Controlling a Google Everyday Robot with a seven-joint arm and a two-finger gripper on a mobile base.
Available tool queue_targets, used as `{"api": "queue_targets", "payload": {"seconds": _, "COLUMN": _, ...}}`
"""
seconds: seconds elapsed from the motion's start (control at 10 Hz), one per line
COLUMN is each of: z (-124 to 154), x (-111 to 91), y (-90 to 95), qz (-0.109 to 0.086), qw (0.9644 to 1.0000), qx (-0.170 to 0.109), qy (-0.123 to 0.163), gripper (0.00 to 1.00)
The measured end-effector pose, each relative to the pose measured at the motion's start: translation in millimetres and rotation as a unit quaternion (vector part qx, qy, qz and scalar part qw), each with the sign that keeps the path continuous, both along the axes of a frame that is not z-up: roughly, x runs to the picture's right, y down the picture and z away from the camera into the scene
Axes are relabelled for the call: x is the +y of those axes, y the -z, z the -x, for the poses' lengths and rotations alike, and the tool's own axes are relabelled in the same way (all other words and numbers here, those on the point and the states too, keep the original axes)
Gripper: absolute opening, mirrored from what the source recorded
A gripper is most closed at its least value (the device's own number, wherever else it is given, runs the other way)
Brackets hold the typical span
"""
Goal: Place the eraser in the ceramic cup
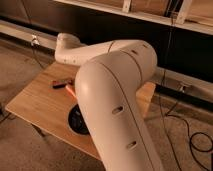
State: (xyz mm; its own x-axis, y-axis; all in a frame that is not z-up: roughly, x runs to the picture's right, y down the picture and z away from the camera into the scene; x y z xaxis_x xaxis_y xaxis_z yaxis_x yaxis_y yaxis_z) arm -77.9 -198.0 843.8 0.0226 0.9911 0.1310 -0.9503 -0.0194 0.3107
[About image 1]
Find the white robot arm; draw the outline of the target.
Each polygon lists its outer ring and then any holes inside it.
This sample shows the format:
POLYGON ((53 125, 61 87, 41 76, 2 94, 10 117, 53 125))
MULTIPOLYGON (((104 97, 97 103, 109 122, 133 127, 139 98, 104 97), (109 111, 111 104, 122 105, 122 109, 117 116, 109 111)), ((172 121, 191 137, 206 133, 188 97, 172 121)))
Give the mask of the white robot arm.
POLYGON ((106 171, 164 171, 136 101, 157 68, 154 48, 144 40, 82 46, 60 33, 55 59, 79 68, 77 102, 106 171))

